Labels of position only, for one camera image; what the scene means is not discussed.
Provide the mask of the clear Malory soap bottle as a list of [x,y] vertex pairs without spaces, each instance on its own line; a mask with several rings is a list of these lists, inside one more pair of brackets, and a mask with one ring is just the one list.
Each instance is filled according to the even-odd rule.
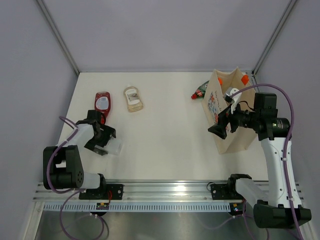
[[130,113],[141,111],[144,108],[140,92],[135,86],[128,85],[123,90],[123,95],[126,100],[127,110]]

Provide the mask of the green Fairy dish soap bottle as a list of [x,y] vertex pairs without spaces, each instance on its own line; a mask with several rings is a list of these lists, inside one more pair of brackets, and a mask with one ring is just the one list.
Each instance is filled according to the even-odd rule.
[[207,87],[208,87],[209,81],[204,82],[202,85],[200,85],[196,91],[191,95],[191,99],[195,100],[197,98],[203,98],[205,96]]

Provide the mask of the red ketchup bottle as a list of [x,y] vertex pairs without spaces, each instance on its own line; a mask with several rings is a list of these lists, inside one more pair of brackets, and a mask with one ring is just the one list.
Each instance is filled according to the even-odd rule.
[[95,94],[94,109],[102,114],[101,123],[106,124],[111,111],[111,95],[108,91],[101,91]]

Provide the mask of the canvas bag orange handles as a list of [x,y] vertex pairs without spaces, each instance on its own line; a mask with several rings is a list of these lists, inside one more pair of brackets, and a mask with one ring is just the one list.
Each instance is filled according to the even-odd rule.
[[[251,83],[248,75],[241,72],[239,68],[234,69],[232,72],[213,71],[208,81],[204,98],[201,101],[210,127],[218,122],[219,113],[228,106],[224,99],[226,91],[230,87],[242,90],[249,86],[251,86]],[[225,130],[227,133],[226,139],[213,135],[219,154],[244,151],[257,138],[255,131],[249,128],[239,127],[236,132],[231,133],[231,126],[228,124]]]

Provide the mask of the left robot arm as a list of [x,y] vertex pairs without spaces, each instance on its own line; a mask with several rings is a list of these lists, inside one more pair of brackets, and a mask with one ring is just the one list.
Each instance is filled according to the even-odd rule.
[[88,110],[83,120],[73,122],[60,116],[72,128],[61,143],[43,150],[43,184],[47,190],[65,194],[71,190],[85,191],[98,200],[108,192],[106,179],[101,173],[88,173],[83,169],[81,151],[87,149],[99,156],[117,155],[121,142],[116,130],[106,125],[105,116],[96,110]]

